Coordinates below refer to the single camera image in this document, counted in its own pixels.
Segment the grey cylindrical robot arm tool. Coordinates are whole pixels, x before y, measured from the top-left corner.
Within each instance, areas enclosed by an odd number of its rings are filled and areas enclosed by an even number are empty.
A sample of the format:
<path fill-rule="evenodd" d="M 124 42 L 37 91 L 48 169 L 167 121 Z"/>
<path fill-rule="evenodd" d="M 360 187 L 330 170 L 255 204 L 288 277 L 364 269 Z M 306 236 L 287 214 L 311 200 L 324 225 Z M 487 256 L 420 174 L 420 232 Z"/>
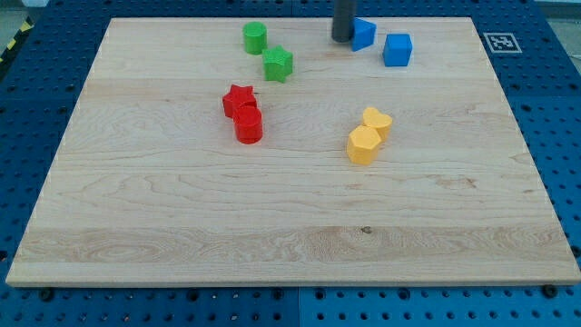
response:
<path fill-rule="evenodd" d="M 337 43 L 347 43 L 353 36 L 353 19 L 356 0 L 336 0 L 333 8 L 331 38 Z"/>

